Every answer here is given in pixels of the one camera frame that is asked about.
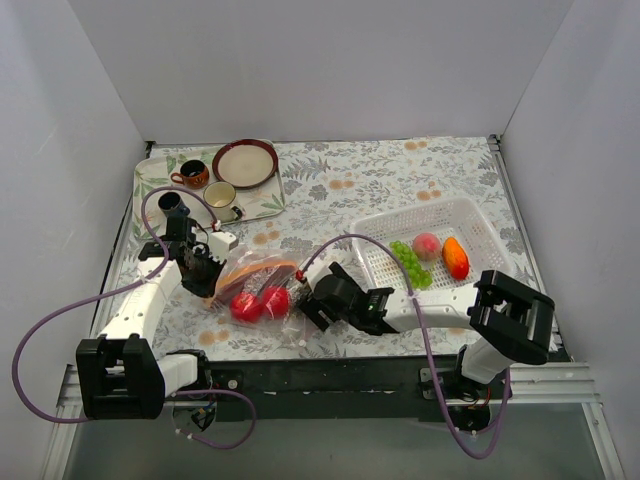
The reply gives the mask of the green fake grapes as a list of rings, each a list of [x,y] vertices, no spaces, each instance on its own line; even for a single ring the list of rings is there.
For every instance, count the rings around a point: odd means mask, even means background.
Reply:
[[[408,244],[393,241],[389,247],[407,271],[413,288],[425,290],[432,285],[431,273],[422,266],[418,256]]]

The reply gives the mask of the orange red fake mango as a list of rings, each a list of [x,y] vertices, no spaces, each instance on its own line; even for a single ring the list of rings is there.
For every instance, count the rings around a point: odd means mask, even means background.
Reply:
[[[465,250],[454,237],[448,237],[442,245],[442,259],[450,275],[458,281],[469,275],[470,262]]]

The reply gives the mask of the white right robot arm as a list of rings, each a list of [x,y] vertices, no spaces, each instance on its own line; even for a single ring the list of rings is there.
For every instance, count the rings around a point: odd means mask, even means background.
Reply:
[[[338,321],[373,336],[426,328],[460,328],[481,338],[463,348],[452,373],[464,397],[481,393],[514,363],[549,358],[554,301],[496,270],[473,284],[409,294],[405,287],[363,290],[336,262],[314,260],[297,275],[305,287],[298,308],[320,330]]]

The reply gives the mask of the pink fake peach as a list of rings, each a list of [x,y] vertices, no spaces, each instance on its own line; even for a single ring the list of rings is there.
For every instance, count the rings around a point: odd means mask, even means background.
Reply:
[[[424,262],[436,261],[442,252],[441,242],[432,233],[421,233],[417,235],[412,243],[412,250],[419,260]]]

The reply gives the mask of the clear zip top bag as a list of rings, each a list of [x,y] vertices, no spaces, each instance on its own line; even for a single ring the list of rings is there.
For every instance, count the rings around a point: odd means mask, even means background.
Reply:
[[[242,244],[229,254],[215,293],[204,305],[233,325],[302,347],[313,330],[297,308],[303,288],[295,274],[302,261],[295,251]]]

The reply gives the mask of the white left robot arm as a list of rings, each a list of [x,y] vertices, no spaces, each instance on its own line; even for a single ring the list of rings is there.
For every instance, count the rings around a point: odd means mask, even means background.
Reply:
[[[109,323],[76,349],[83,409],[90,419],[155,419],[167,397],[181,390],[205,398],[213,377],[206,355],[187,349],[156,358],[153,339],[169,297],[183,287],[200,298],[213,297],[237,238],[212,232],[196,236],[189,217],[168,219],[163,236],[144,244],[137,270],[141,283],[130,290]]]

